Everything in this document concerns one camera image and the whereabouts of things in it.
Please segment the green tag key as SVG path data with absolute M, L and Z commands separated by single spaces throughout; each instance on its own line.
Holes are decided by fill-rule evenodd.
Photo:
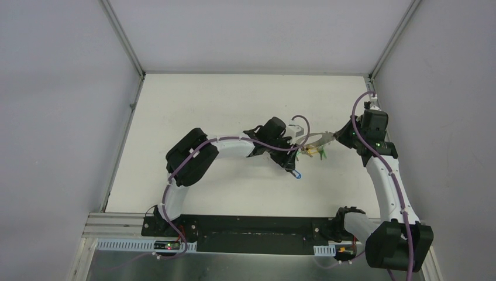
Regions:
M 326 153 L 325 153 L 325 149 L 319 149 L 318 153 L 319 153 L 320 160 L 327 158 Z

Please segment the blue tag key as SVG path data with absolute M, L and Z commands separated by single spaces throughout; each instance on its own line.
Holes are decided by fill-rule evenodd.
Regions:
M 302 174 L 297 170 L 292 170 L 291 174 L 298 180 L 302 178 Z

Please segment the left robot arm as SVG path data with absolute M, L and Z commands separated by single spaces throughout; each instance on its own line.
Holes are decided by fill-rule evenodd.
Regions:
M 198 183 L 215 160 L 247 158 L 268 153 L 270 159 L 296 179 L 297 151 L 307 142 L 308 130 L 280 118 L 272 117 L 264 125 L 237 135 L 207 135 L 201 128 L 188 132 L 166 154 L 167 185 L 155 213 L 159 216 L 156 229 L 165 237 L 178 231 L 177 218 L 189 187 Z

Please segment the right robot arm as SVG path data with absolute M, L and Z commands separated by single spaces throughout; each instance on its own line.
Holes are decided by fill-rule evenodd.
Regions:
M 358 208 L 340 208 L 332 224 L 333 235 L 341 240 L 355 236 L 365 246 L 372 268 L 420 271 L 433 242 L 432 227 L 421 223 L 406 195 L 399 174 L 398 153 L 385 141 L 388 115 L 365 109 L 335 133 L 336 140 L 357 151 L 369 174 L 380 209 L 376 224 Z

